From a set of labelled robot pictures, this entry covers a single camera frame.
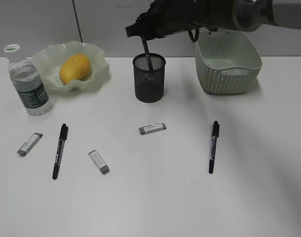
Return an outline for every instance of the eraser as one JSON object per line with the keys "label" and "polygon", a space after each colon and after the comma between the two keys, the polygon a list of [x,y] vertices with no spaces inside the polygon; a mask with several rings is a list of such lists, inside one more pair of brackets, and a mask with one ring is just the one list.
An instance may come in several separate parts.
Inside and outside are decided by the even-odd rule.
{"label": "eraser", "polygon": [[160,123],[155,123],[155,124],[151,124],[145,127],[140,127],[139,131],[141,135],[145,135],[145,134],[149,134],[152,132],[158,132],[158,131],[162,131],[162,130],[166,130],[167,127],[164,123],[160,122]]}
{"label": "eraser", "polygon": [[25,156],[35,146],[36,143],[41,139],[43,134],[34,133],[32,136],[20,147],[17,153],[21,156]]}
{"label": "eraser", "polygon": [[96,164],[96,166],[99,168],[101,173],[106,174],[110,171],[109,167],[103,161],[103,159],[101,158],[101,156],[99,155],[99,153],[96,150],[89,152],[89,156],[91,157],[93,162]]}

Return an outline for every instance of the bottle cap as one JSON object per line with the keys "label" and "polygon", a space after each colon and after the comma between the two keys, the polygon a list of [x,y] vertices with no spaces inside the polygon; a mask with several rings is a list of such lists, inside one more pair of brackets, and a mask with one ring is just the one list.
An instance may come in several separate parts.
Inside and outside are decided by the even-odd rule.
{"label": "bottle cap", "polygon": [[18,44],[10,44],[6,46],[3,51],[5,52],[5,55],[9,60],[19,60],[24,55],[20,45]]}

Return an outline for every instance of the white wavy bowl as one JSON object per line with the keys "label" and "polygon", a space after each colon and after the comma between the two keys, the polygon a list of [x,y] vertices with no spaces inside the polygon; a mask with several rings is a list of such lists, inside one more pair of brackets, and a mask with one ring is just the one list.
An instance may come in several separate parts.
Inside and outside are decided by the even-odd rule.
{"label": "white wavy bowl", "polygon": [[[83,80],[73,80],[64,85],[59,77],[60,69],[69,57],[77,53],[82,53],[89,58],[90,72]],[[89,43],[73,41],[51,45],[33,55],[31,62],[37,68],[46,89],[69,91],[74,88],[100,88],[111,78],[104,51]]]}

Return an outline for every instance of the black mesh pen cup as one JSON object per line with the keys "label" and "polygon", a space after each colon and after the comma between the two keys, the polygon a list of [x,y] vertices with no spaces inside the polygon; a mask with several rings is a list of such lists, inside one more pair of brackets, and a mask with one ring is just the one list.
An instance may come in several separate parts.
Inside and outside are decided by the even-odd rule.
{"label": "black mesh pen cup", "polygon": [[135,96],[145,103],[154,103],[164,95],[166,60],[155,53],[150,58],[151,70],[144,53],[133,59]]}

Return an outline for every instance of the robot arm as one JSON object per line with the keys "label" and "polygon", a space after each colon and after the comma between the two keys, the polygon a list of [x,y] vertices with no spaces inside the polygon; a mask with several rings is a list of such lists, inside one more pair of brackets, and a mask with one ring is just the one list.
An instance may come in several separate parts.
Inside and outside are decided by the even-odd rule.
{"label": "robot arm", "polygon": [[201,27],[252,32],[261,24],[301,29],[301,0],[155,0],[126,33],[152,40]]}

